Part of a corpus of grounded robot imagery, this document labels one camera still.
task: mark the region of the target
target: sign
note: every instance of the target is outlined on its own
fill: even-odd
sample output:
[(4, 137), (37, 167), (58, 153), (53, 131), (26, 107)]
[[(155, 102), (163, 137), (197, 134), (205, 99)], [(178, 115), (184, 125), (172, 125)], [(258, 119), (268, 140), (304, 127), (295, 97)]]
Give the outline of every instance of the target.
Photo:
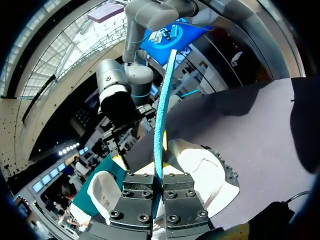
[(167, 63), (172, 49), (180, 52), (194, 40), (207, 33), (208, 31), (205, 29), (210, 30), (211, 27), (199, 28), (180, 18), (159, 31), (146, 30), (140, 48), (147, 51), (154, 60), (163, 66)]

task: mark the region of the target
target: metal bracket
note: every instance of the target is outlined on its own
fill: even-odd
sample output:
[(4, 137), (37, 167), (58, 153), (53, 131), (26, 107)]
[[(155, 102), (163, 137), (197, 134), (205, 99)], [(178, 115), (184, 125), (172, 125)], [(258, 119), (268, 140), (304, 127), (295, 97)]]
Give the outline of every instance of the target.
[(196, 239), (210, 230), (208, 212), (202, 206), (189, 173), (173, 173), (163, 178), (163, 199), (167, 239)]

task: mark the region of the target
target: white shoe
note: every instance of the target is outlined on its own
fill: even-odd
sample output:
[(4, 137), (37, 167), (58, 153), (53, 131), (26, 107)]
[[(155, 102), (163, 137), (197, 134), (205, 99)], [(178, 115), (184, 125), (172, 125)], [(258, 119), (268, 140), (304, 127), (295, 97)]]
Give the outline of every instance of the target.
[(211, 151), (182, 139), (170, 140), (168, 146), (183, 171), (192, 176), (194, 190), (208, 211), (209, 218), (223, 210), (238, 195), (239, 186), (226, 181), (224, 165)]
[(121, 197), (121, 191), (114, 176), (107, 171), (97, 172), (88, 187), (88, 195), (92, 203), (110, 225), (110, 212), (115, 209)]

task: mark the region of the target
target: white panel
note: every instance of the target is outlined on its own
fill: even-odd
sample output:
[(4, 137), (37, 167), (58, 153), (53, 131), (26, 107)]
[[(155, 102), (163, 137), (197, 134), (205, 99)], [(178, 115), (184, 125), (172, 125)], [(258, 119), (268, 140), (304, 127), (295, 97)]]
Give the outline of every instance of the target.
[(22, 153), (21, 146), (17, 144), (23, 129), (21, 118), (30, 102), (26, 99), (0, 98), (0, 168), (6, 180), (10, 174), (13, 176), (30, 165), (28, 158)]

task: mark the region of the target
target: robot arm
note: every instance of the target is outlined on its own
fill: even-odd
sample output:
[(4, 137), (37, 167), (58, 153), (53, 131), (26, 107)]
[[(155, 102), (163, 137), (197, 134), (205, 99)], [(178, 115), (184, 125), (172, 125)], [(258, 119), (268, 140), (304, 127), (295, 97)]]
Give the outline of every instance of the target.
[(146, 29), (155, 32), (178, 18), (193, 17), (199, 12), (194, 0), (133, 0), (125, 7), (127, 33), (122, 59), (100, 62), (97, 85), (101, 111), (117, 126), (124, 126), (135, 118), (136, 107), (148, 103), (153, 71), (139, 64), (136, 56)]
[(199, 11), (193, 0), (167, 0), (164, 3), (152, 0), (133, 0), (125, 7), (127, 32), (122, 59), (133, 63), (146, 29), (159, 31), (178, 18), (193, 17)]

